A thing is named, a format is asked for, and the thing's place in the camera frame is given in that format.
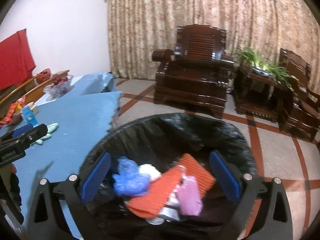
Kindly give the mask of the green rubber glove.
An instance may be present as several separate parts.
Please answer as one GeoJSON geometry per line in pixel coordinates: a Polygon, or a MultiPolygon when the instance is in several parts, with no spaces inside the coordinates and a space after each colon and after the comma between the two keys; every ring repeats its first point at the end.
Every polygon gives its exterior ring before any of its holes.
{"type": "Polygon", "coordinates": [[[35,140],[33,144],[43,145],[43,142],[50,139],[52,137],[52,134],[58,129],[58,127],[59,127],[59,124],[57,122],[49,124],[47,126],[47,134],[41,137],[40,139],[35,140]]]}

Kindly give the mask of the blue plastic bag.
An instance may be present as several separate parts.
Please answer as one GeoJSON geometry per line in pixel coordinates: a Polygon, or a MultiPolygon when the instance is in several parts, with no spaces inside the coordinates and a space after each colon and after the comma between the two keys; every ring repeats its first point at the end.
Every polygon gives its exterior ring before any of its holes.
{"type": "Polygon", "coordinates": [[[112,177],[117,196],[138,197],[148,193],[150,175],[140,173],[137,163],[127,157],[118,159],[118,173],[113,174],[112,177]]]}

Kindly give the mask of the pink sponge pouch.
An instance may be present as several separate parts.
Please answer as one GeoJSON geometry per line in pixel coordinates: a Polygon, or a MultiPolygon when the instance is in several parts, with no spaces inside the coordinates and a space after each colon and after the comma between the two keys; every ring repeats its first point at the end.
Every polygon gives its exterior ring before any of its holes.
{"type": "Polygon", "coordinates": [[[203,203],[200,197],[197,179],[195,176],[185,176],[176,191],[180,204],[180,213],[184,216],[199,216],[203,203]]]}

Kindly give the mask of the orange foam net sleeve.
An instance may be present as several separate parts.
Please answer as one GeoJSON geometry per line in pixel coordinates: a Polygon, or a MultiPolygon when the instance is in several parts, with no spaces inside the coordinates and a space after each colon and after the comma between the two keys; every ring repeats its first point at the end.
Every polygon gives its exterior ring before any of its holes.
{"type": "Polygon", "coordinates": [[[146,195],[131,198],[126,207],[140,218],[157,217],[168,201],[169,195],[180,183],[182,174],[180,167],[172,167],[162,174],[161,178],[150,184],[149,192],[146,195]]]}

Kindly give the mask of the white tissue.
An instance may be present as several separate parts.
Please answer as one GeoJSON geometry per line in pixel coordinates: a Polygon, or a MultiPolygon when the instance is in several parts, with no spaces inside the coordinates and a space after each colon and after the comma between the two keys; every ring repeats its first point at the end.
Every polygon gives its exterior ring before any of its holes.
{"type": "Polygon", "coordinates": [[[161,172],[151,164],[140,165],[139,173],[148,174],[151,182],[157,181],[162,176],[161,172]]]}

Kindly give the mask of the white grey plastic pouch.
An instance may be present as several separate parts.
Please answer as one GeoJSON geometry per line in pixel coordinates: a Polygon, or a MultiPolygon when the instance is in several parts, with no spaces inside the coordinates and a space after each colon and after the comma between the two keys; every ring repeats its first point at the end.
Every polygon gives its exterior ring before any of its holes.
{"type": "Polygon", "coordinates": [[[147,218],[146,221],[151,225],[161,225],[164,222],[179,222],[180,202],[178,201],[176,194],[172,192],[159,214],[156,217],[147,218]]]}

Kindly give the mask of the black lined trash bin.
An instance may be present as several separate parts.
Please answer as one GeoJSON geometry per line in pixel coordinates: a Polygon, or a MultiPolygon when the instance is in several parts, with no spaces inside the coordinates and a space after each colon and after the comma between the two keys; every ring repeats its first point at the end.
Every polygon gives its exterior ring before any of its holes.
{"type": "Polygon", "coordinates": [[[80,173],[104,153],[111,155],[111,167],[100,185],[89,211],[106,239],[215,239],[236,206],[215,185],[204,198],[197,217],[151,225],[137,217],[113,190],[118,159],[126,157],[138,164],[151,164],[160,172],[173,167],[188,153],[209,169],[209,155],[218,151],[242,173],[257,174],[249,143],[232,124],[184,113],[152,115],[124,124],[101,139],[89,152],[80,173]]]}

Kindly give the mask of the red snack packets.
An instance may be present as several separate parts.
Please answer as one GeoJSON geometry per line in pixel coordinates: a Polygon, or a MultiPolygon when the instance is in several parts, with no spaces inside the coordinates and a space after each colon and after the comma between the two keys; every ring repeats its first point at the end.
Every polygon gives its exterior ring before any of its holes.
{"type": "Polygon", "coordinates": [[[10,105],[6,116],[0,121],[1,127],[4,125],[8,125],[10,122],[12,122],[14,117],[17,116],[18,113],[20,113],[21,109],[24,106],[25,106],[25,96],[22,96],[17,101],[13,102],[10,105]]]}

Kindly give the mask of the tissue box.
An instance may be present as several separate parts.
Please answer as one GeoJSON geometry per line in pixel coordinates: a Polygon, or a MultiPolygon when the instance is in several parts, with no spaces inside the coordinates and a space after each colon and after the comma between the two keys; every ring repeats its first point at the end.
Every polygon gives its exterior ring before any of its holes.
{"type": "Polygon", "coordinates": [[[30,108],[30,110],[32,111],[33,115],[36,115],[39,112],[35,102],[30,102],[26,106],[28,106],[30,108]]]}

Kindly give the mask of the wooden tv cabinet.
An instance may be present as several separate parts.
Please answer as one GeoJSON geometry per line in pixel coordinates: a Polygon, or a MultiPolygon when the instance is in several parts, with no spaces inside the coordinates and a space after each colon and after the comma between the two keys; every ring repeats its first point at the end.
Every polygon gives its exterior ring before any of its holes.
{"type": "Polygon", "coordinates": [[[6,116],[10,105],[23,96],[25,96],[25,103],[39,100],[44,95],[44,87],[49,85],[51,81],[52,79],[49,79],[37,85],[34,76],[18,87],[13,86],[14,90],[10,88],[10,93],[7,93],[6,96],[1,95],[1,118],[6,116]]]}

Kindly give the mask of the red ornament on cabinet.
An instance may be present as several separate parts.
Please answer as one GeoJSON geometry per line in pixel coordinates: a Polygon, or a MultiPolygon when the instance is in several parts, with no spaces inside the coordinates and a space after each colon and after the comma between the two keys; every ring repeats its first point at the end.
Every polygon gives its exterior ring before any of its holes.
{"type": "Polygon", "coordinates": [[[38,73],[36,75],[36,82],[38,85],[44,83],[45,81],[49,80],[51,78],[51,71],[49,68],[44,69],[42,72],[38,73]]]}

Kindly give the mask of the red cloth cover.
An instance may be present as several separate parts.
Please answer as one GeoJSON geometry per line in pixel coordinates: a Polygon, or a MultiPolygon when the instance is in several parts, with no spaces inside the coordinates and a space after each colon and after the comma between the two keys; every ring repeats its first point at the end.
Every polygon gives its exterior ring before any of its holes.
{"type": "Polygon", "coordinates": [[[26,29],[1,42],[0,89],[17,85],[32,76],[36,64],[31,55],[26,29]]]}

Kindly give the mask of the light blue far tablecloth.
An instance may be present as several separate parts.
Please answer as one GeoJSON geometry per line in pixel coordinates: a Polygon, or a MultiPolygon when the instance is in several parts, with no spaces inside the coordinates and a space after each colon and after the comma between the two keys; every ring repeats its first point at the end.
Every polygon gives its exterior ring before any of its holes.
{"type": "Polygon", "coordinates": [[[116,92],[116,82],[111,73],[96,72],[72,78],[71,90],[61,97],[116,92]]]}

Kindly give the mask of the dark wooden side table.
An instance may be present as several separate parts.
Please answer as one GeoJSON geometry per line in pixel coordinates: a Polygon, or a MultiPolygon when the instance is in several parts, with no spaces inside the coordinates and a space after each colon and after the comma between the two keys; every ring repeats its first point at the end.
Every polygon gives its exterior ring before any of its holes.
{"type": "Polygon", "coordinates": [[[253,72],[252,68],[240,66],[236,71],[232,91],[238,114],[252,114],[277,122],[284,109],[283,100],[291,96],[287,86],[253,72]]]}

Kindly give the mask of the potted green plant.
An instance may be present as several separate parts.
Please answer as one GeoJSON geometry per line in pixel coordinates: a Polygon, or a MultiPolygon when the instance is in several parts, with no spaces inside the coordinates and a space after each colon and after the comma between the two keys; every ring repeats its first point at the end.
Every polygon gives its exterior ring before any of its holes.
{"type": "Polygon", "coordinates": [[[293,90],[289,82],[291,75],[284,68],[272,62],[268,58],[263,57],[260,53],[255,52],[250,47],[243,49],[238,48],[235,52],[240,63],[244,63],[251,67],[255,74],[260,74],[263,77],[271,77],[275,83],[286,86],[293,90]]]}

